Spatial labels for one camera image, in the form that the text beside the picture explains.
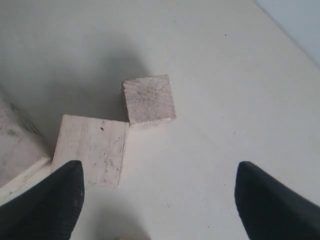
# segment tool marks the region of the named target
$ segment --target white surface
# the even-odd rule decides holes
[[[320,1],[255,1],[320,66]]]
[[[129,133],[121,188],[86,191],[72,239],[247,240],[240,161],[320,205],[320,71],[251,0],[3,0],[0,51],[52,143],[62,113],[119,117],[123,79],[170,76],[177,120]]]

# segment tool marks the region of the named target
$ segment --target dark spot on wood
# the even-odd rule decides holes
[[[17,133],[15,131],[11,130],[11,129],[9,129],[7,134],[10,135],[10,136],[14,136],[14,137],[17,136]]]

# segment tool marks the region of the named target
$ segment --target small wooden cube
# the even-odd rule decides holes
[[[129,123],[64,115],[51,170],[82,162],[86,186],[119,186]]]
[[[131,128],[144,129],[176,119],[167,75],[125,80],[122,94]]]

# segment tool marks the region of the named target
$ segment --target white floor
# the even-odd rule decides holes
[[[320,205],[320,70],[254,1],[0,3],[0,82],[53,146],[63,113],[123,119],[121,81],[160,74],[177,120],[129,134],[72,239],[247,240],[240,161]]]

